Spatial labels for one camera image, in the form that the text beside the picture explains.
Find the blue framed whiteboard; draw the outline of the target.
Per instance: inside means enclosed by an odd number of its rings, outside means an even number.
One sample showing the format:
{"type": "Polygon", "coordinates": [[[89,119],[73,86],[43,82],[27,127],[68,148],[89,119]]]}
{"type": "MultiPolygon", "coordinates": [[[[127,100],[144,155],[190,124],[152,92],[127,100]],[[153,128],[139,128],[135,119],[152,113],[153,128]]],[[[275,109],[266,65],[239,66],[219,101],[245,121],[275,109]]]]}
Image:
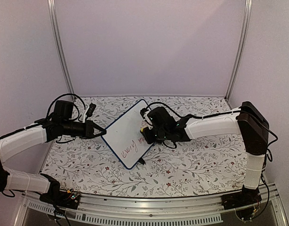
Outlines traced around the blue framed whiteboard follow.
{"type": "Polygon", "coordinates": [[[132,169],[139,159],[152,147],[140,133],[146,126],[140,111],[148,103],[141,99],[125,111],[119,118],[106,127],[106,134],[102,136],[114,155],[127,169],[132,169]]]}

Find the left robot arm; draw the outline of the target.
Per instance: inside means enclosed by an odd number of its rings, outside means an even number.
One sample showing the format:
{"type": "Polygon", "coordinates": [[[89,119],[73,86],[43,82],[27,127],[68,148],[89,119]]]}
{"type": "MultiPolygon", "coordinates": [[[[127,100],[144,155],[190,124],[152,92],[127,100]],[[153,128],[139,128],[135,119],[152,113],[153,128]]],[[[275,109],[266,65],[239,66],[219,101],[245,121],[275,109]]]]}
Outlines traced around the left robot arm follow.
{"type": "Polygon", "coordinates": [[[5,190],[31,191],[45,195],[53,204],[64,200],[60,183],[51,176],[3,167],[3,163],[17,154],[62,136],[93,139],[106,134],[104,128],[89,120],[95,104],[84,104],[84,113],[73,117],[73,110],[78,107],[72,101],[62,100],[63,97],[61,95],[52,101],[45,118],[0,137],[0,193],[5,190]]]}

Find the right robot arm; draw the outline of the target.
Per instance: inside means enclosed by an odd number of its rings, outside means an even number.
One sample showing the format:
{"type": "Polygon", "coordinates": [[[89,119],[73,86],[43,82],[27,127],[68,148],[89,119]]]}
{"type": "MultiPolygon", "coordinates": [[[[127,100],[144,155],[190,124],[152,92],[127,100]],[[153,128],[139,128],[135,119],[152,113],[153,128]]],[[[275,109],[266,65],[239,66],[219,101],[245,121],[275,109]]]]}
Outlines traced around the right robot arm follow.
{"type": "Polygon", "coordinates": [[[249,101],[243,102],[239,108],[223,113],[207,116],[188,114],[180,116],[176,121],[168,111],[170,107],[159,103],[159,107],[140,111],[141,117],[148,126],[140,130],[148,144],[171,141],[188,142],[196,138],[214,135],[241,135],[247,152],[247,166],[242,191],[238,193],[237,201],[248,205],[256,196],[266,153],[272,144],[269,136],[278,141],[278,136],[269,128],[265,117],[249,101]]]}

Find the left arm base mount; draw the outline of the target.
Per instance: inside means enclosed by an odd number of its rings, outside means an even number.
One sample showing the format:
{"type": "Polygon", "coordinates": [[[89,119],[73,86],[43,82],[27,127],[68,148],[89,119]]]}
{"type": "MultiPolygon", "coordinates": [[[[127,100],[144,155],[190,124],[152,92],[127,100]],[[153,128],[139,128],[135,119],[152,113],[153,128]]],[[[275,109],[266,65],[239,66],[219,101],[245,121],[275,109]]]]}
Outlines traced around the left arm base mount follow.
{"type": "Polygon", "coordinates": [[[39,200],[58,207],[64,207],[76,210],[80,203],[80,192],[69,189],[66,191],[60,190],[58,186],[49,188],[47,193],[40,195],[39,200]]]}

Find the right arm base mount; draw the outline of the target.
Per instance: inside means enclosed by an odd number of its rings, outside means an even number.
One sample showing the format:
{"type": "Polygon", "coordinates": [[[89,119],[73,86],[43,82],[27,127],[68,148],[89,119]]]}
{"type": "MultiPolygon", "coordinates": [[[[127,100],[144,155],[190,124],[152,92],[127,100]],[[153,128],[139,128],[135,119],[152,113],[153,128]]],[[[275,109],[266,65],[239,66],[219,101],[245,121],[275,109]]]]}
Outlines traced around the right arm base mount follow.
{"type": "Polygon", "coordinates": [[[259,189],[242,188],[240,192],[224,194],[221,196],[222,206],[225,210],[252,205],[262,201],[259,189]]]}

